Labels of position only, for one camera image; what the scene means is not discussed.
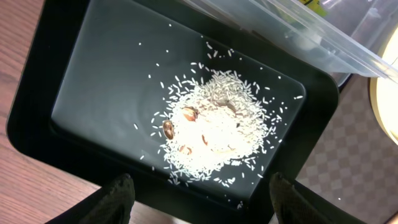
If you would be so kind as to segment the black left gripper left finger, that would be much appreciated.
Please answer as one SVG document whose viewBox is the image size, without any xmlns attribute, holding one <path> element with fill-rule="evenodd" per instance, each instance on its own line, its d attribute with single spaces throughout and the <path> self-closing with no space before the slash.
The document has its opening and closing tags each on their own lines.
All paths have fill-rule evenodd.
<svg viewBox="0 0 398 224">
<path fill-rule="evenodd" d="M 128 224 L 134 202 L 133 179 L 123 174 L 47 224 Z"/>
</svg>

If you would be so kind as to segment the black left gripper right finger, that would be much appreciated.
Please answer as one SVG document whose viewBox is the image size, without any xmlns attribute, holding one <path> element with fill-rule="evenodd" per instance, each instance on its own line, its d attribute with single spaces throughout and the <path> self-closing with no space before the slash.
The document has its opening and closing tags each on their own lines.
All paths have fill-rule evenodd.
<svg viewBox="0 0 398 224">
<path fill-rule="evenodd" d="M 272 175 L 269 190 L 280 224 L 362 223 L 300 183 L 289 182 L 280 172 Z"/>
</svg>

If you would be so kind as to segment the pile of rice grains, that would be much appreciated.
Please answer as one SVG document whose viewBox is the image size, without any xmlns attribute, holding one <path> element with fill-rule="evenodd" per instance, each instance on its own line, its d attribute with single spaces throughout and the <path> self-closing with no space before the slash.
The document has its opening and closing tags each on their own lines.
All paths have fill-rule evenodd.
<svg viewBox="0 0 398 224">
<path fill-rule="evenodd" d="M 301 109 L 301 83 L 177 24 L 139 26 L 126 154 L 242 209 Z"/>
</svg>

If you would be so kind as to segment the green snack wrapper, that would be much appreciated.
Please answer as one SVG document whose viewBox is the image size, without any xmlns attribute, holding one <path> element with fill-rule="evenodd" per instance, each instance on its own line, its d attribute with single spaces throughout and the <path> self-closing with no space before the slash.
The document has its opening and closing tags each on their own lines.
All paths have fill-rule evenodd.
<svg viewBox="0 0 398 224">
<path fill-rule="evenodd" d="M 324 10 L 324 8 L 322 7 L 320 0 L 298 0 L 298 1 L 321 17 L 325 17 L 328 14 L 326 10 Z"/>
</svg>

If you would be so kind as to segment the black waste tray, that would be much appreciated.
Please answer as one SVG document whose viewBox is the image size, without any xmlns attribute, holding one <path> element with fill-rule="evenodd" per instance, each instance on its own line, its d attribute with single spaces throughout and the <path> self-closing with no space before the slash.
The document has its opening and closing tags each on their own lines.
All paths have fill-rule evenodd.
<svg viewBox="0 0 398 224">
<path fill-rule="evenodd" d="M 253 166 L 188 175 L 162 123 L 215 70 L 237 75 L 260 113 Z M 176 1 L 46 1 L 7 122 L 21 153 L 192 223 L 269 218 L 270 177 L 294 179 L 335 112 L 331 76 Z"/>
</svg>

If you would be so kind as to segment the clear plastic waste bin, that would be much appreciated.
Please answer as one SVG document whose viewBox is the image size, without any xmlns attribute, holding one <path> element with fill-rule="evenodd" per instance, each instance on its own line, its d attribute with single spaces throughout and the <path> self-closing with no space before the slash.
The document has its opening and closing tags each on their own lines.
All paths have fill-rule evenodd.
<svg viewBox="0 0 398 224">
<path fill-rule="evenodd" d="M 380 50 L 397 28 L 397 0 L 324 0 L 325 17 L 299 0 L 184 0 L 231 27 L 250 32 L 330 75 L 397 81 Z"/>
</svg>

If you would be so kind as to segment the yellow plate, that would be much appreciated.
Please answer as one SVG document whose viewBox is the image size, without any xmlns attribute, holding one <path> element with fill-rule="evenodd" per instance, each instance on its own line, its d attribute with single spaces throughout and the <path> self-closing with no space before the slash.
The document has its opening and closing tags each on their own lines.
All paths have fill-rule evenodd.
<svg viewBox="0 0 398 224">
<path fill-rule="evenodd" d="M 381 50 L 382 59 L 397 68 L 397 29 Z M 369 99 L 376 120 L 397 144 L 397 83 L 384 78 L 369 79 Z"/>
</svg>

